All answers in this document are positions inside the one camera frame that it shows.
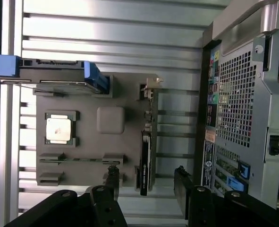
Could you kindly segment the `blue slot retainer clip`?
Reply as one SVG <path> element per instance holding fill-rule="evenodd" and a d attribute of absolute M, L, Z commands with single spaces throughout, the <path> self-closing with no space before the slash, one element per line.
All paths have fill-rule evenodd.
<path fill-rule="evenodd" d="M 238 162 L 238 170 L 239 174 L 241 175 L 242 178 L 244 179 L 249 179 L 250 177 L 250 166 L 247 163 Z"/>
<path fill-rule="evenodd" d="M 236 191 L 243 192 L 245 190 L 245 186 L 242 182 L 238 181 L 235 177 L 228 176 L 227 177 L 227 185 Z"/>

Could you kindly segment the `open grey PC case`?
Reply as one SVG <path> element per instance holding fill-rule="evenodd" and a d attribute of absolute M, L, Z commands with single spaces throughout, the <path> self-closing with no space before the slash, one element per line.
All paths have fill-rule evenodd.
<path fill-rule="evenodd" d="M 204 31 L 194 154 L 196 184 L 223 196 L 232 176 L 278 207 L 279 0 L 232 0 Z"/>

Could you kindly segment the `silver CPU chip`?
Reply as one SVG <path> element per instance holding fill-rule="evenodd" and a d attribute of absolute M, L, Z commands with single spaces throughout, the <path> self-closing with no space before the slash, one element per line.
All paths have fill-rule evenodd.
<path fill-rule="evenodd" d="M 53 144 L 68 144 L 72 136 L 72 121 L 67 115 L 52 114 L 46 119 L 46 140 Z"/>

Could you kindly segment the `hard disk with blue caddy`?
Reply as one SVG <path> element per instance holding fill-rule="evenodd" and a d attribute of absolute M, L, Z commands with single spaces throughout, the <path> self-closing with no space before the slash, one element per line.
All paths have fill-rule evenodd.
<path fill-rule="evenodd" d="M 110 79 L 90 61 L 27 59 L 0 54 L 0 83 L 26 85 L 43 93 L 108 94 Z"/>

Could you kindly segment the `grey parts rack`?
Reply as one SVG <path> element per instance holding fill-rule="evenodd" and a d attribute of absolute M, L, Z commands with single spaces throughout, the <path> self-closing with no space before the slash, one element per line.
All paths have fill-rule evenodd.
<path fill-rule="evenodd" d="M 148 101 L 139 97 L 146 73 L 109 73 L 108 94 L 43 93 L 36 97 L 36 181 L 39 186 L 103 184 L 108 168 L 119 169 L 119 186 L 140 191 L 141 131 Z M 67 115 L 68 144 L 46 140 L 46 119 Z"/>

